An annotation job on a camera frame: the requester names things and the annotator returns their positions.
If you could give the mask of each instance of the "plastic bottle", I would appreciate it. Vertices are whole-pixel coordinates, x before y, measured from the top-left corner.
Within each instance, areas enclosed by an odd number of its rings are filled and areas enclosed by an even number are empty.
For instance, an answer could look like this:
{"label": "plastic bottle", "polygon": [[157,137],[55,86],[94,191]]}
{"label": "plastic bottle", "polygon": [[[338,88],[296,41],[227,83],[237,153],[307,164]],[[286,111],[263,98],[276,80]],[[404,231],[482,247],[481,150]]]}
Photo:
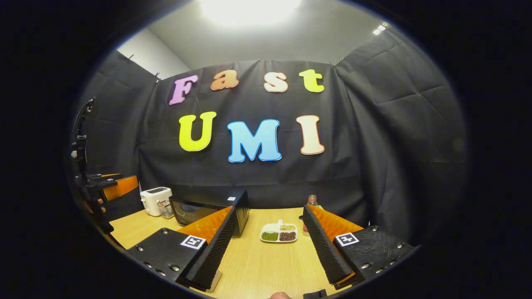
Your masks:
{"label": "plastic bottle", "polygon": [[[306,203],[308,205],[318,206],[318,201],[316,200],[315,195],[309,195],[309,201]],[[306,228],[305,223],[303,223],[303,236],[309,236],[309,230]]]}

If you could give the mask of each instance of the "ceiling light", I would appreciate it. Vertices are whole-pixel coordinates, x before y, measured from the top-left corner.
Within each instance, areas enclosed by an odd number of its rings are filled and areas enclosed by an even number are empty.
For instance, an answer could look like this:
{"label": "ceiling light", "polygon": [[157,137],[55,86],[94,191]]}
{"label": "ceiling light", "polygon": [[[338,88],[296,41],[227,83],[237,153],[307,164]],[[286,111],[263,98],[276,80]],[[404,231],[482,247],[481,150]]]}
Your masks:
{"label": "ceiling light", "polygon": [[301,0],[203,0],[204,15],[222,25],[276,24],[294,12]]}

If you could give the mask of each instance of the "blue letter m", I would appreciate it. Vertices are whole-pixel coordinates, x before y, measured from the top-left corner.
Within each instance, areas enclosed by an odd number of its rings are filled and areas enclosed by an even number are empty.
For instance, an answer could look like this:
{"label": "blue letter m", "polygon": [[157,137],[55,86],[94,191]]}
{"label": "blue letter m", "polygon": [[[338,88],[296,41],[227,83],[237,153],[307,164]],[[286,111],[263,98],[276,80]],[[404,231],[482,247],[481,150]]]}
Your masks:
{"label": "blue letter m", "polygon": [[259,147],[262,147],[259,160],[277,161],[281,159],[281,153],[277,150],[278,126],[278,120],[265,119],[260,123],[255,136],[253,136],[243,121],[235,121],[227,124],[227,128],[231,131],[232,135],[229,162],[238,163],[246,159],[242,154],[241,147],[244,148],[247,157],[251,161],[255,160]]}

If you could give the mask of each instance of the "hand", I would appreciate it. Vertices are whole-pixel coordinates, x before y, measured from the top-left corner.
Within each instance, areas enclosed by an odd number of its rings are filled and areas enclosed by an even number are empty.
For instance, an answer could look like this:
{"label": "hand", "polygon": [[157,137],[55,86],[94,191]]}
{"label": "hand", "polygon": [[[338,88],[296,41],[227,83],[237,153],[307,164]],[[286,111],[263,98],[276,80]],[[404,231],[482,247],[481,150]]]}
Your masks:
{"label": "hand", "polygon": [[278,292],[271,295],[270,299],[290,299],[290,297],[285,292]]}
{"label": "hand", "polygon": [[[87,204],[87,202],[86,202],[86,201],[83,201],[83,202],[85,203],[85,206],[87,207],[87,211],[89,211],[89,213],[91,213],[91,214],[92,214],[92,213],[93,213],[93,211],[92,211],[92,209],[90,208],[90,206],[89,206],[89,205]],[[101,198],[100,198],[100,199],[98,199],[98,203],[99,203],[99,204],[103,204],[103,200],[102,200]],[[102,212],[104,212],[104,213],[105,213],[105,208],[104,208],[104,207],[101,207],[101,209],[102,209]]]}

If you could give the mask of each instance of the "white wall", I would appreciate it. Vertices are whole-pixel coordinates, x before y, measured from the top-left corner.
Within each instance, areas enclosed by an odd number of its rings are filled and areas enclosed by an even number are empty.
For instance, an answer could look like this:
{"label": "white wall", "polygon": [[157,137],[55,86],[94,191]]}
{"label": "white wall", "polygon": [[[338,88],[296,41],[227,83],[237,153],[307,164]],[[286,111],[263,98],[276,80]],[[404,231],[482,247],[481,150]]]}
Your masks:
{"label": "white wall", "polygon": [[186,71],[190,68],[170,50],[159,37],[148,28],[143,29],[118,49],[125,57],[130,57],[135,63],[152,74],[165,79]]}

